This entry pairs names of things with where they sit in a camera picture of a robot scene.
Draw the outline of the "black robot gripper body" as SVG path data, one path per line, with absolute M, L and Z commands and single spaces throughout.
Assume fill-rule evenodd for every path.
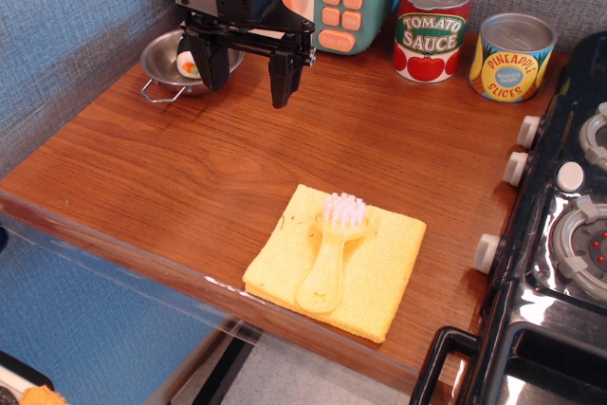
M 185 26 L 198 34 L 252 29 L 290 34 L 296 52 L 311 66 L 316 59 L 312 46 L 313 22 L 289 9 L 283 0 L 176 0 L 186 14 Z

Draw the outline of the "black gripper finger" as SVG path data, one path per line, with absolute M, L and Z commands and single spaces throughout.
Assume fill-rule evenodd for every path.
M 203 83 L 211 90 L 221 89 L 230 76 L 229 52 L 213 34 L 203 34 L 191 28 L 185 31 L 193 60 Z
M 304 66 L 301 44 L 299 38 L 283 37 L 270 54 L 268 71 L 272 105 L 276 109 L 285 107 L 299 88 Z

